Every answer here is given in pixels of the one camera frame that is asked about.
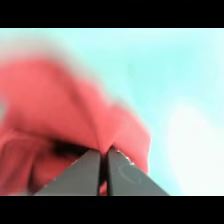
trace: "light blue surface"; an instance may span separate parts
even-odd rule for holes
[[[224,193],[217,189],[224,182],[217,175],[224,167],[217,159],[224,150],[223,29],[1,29],[0,35],[33,31],[78,56],[138,114],[152,133],[150,176],[168,193]]]

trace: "blurry red object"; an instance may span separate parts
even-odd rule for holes
[[[42,58],[8,62],[0,68],[0,97],[6,104],[0,127],[1,195],[35,193],[78,159],[55,155],[52,139],[102,155],[114,145],[148,172],[148,133],[128,111],[107,104],[93,84],[64,66]],[[101,195],[105,192],[106,183]]]

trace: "black bar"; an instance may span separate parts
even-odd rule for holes
[[[99,195],[100,153],[87,151],[35,196],[97,196]]]
[[[107,154],[108,196],[168,196],[115,148]]]

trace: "red cloth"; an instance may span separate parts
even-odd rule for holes
[[[51,139],[102,155],[114,145],[148,171],[148,133],[128,111],[110,106],[94,85],[58,63],[33,58],[2,65],[0,102],[6,105],[0,121],[1,195],[36,192],[78,159],[55,155]]]

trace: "turquoise background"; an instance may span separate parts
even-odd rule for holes
[[[224,30],[1,29],[0,37],[32,32],[77,56],[108,93],[137,113],[152,133],[150,176],[171,195],[191,194],[183,191],[171,167],[166,141],[169,118],[177,104],[187,103],[214,127],[223,128]],[[195,150],[200,165],[203,149]]]

